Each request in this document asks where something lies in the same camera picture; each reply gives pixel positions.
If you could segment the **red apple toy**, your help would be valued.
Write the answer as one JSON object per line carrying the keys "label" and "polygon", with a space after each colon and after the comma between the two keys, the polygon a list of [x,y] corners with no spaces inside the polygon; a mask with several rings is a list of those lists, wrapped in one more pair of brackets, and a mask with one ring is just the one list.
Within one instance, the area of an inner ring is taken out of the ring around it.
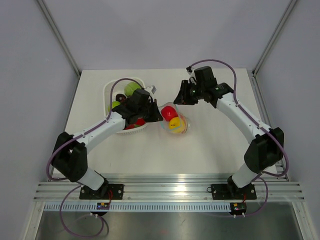
{"label": "red apple toy", "polygon": [[165,121],[169,122],[171,121],[173,118],[178,117],[178,113],[175,110],[174,107],[167,105],[165,107],[162,108],[162,110],[160,111],[162,117],[164,118]]}

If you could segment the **red watermelon slice toy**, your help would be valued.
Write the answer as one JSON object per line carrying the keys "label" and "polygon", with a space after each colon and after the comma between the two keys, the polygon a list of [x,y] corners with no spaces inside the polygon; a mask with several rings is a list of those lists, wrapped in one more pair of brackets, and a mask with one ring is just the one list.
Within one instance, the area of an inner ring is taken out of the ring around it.
{"label": "red watermelon slice toy", "polygon": [[187,131],[187,127],[188,127],[186,118],[180,113],[178,113],[178,117],[180,118],[180,123],[181,123],[180,128],[170,129],[170,131],[174,134],[184,134]]}

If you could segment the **clear zip bag blue zipper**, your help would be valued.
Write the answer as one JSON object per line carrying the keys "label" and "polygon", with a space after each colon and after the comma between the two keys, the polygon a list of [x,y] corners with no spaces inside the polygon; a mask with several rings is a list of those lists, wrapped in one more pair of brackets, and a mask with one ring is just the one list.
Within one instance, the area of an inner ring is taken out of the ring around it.
{"label": "clear zip bag blue zipper", "polygon": [[158,109],[163,118],[160,122],[163,130],[170,134],[182,135],[191,129],[191,122],[173,102],[167,102],[159,106]]}

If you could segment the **yellow lemon toy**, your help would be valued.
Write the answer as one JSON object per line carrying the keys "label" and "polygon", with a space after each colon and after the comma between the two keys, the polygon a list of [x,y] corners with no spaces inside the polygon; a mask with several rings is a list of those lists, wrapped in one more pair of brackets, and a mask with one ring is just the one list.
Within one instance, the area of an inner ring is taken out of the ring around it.
{"label": "yellow lemon toy", "polygon": [[170,130],[175,130],[175,129],[178,129],[181,127],[181,120],[180,118],[177,116],[177,117],[173,117],[169,123],[168,123],[168,127]]}

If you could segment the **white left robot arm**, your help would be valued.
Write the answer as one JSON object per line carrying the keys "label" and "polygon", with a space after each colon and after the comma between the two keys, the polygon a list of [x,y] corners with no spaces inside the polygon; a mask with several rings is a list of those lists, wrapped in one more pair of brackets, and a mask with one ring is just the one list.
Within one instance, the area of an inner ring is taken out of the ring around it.
{"label": "white left robot arm", "polygon": [[154,98],[156,88],[152,85],[137,89],[123,103],[114,107],[107,117],[77,134],[61,133],[49,160],[70,182],[90,188],[97,199],[108,194],[108,181],[88,167],[88,153],[108,137],[143,119],[147,123],[163,120]]}

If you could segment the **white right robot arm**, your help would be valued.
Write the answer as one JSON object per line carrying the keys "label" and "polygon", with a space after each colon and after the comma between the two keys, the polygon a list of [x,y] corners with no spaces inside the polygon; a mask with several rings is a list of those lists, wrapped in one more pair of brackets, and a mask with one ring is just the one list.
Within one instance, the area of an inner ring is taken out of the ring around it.
{"label": "white right robot arm", "polygon": [[173,103],[192,106],[200,100],[227,116],[249,144],[244,154],[244,164],[227,180],[228,195],[239,198],[247,185],[283,158],[284,132],[251,115],[241,106],[235,91],[227,83],[217,82],[209,66],[195,69],[190,79],[182,80]]}

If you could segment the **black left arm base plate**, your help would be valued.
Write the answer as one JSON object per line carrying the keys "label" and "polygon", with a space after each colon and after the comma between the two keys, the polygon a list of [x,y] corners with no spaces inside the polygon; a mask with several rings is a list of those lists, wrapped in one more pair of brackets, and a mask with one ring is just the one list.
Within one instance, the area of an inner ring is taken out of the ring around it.
{"label": "black left arm base plate", "polygon": [[124,195],[124,184],[103,184],[98,190],[83,186],[80,190],[80,200],[122,200]]}

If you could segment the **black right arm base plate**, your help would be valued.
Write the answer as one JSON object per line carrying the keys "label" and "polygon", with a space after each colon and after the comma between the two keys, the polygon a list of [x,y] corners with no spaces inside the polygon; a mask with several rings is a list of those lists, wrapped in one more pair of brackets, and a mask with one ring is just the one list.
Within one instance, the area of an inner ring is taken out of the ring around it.
{"label": "black right arm base plate", "polygon": [[249,184],[243,188],[237,189],[231,193],[226,183],[211,184],[206,188],[206,191],[212,195],[213,200],[256,200],[257,194],[255,186]]}

